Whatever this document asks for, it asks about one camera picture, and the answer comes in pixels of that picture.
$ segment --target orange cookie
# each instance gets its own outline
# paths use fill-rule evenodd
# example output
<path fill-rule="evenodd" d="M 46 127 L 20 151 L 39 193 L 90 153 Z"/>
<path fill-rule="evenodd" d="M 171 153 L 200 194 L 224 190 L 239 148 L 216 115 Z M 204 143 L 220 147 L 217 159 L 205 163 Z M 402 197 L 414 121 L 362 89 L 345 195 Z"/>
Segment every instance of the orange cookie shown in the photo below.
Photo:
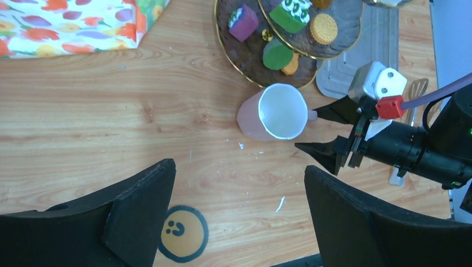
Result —
<path fill-rule="evenodd" d="M 282 68 L 282 72 L 285 73 L 285 75 L 290 76 L 293 75 L 297 69 L 298 69 L 298 54 L 293 53 L 292 60 L 288 65 Z"/>
<path fill-rule="evenodd" d="M 311 2 L 319 9 L 326 9 L 330 7 L 330 5 L 333 3 L 333 0 L 311 0 Z"/>
<path fill-rule="evenodd" d="M 333 17 L 320 13 L 311 20 L 310 32 L 315 41 L 322 45 L 328 45 L 338 36 L 338 25 Z"/>

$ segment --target purple cake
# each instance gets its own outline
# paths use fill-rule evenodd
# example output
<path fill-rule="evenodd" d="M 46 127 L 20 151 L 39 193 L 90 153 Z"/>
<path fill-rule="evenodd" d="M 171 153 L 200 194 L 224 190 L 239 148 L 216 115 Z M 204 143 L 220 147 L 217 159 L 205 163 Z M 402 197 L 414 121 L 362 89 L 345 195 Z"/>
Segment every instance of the purple cake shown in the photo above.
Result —
<path fill-rule="evenodd" d="M 232 36 L 244 42 L 259 27 L 259 19 L 251 8 L 243 4 L 231 14 L 228 27 Z"/>

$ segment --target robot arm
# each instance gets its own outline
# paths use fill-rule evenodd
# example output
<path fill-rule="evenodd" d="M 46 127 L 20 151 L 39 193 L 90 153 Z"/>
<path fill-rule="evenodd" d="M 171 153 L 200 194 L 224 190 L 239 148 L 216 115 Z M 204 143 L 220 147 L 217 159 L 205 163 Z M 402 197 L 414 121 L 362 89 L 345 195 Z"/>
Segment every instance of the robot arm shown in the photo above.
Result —
<path fill-rule="evenodd" d="M 351 124 L 348 138 L 338 136 L 330 143 L 295 143 L 331 174 L 337 175 L 348 162 L 359 167 L 363 157 L 437 181 L 443 189 L 462 187 L 472 177 L 472 85 L 453 94 L 429 130 L 393 121 L 379 103 L 403 93 L 406 79 L 379 62 L 361 67 L 351 83 L 348 96 L 316 109 L 325 120 Z"/>

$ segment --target black cylinder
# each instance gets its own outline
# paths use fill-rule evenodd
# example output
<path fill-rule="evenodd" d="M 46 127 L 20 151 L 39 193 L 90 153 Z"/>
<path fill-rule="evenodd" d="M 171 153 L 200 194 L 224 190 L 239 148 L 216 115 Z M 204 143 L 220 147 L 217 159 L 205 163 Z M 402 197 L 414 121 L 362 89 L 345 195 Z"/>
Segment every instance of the black cylinder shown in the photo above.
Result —
<path fill-rule="evenodd" d="M 472 166 L 428 144 L 428 134 L 422 127 L 392 122 L 392 124 L 360 148 L 365 156 L 417 174 L 448 187 L 458 188 L 472 177 Z"/>
<path fill-rule="evenodd" d="M 472 85 L 453 94 L 430 126 L 428 144 L 436 152 L 472 164 Z"/>

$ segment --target white debris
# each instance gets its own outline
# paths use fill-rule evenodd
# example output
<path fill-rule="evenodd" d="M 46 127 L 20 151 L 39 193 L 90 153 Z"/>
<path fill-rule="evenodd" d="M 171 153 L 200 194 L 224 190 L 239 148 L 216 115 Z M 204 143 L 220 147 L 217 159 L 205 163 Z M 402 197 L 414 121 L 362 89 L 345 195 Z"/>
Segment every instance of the white debris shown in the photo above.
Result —
<path fill-rule="evenodd" d="M 279 204 L 279 207 L 277 208 L 276 213 L 279 212 L 279 210 L 281 209 L 281 207 L 284 203 L 284 200 L 285 200 L 285 196 L 282 196 L 281 203 Z"/>

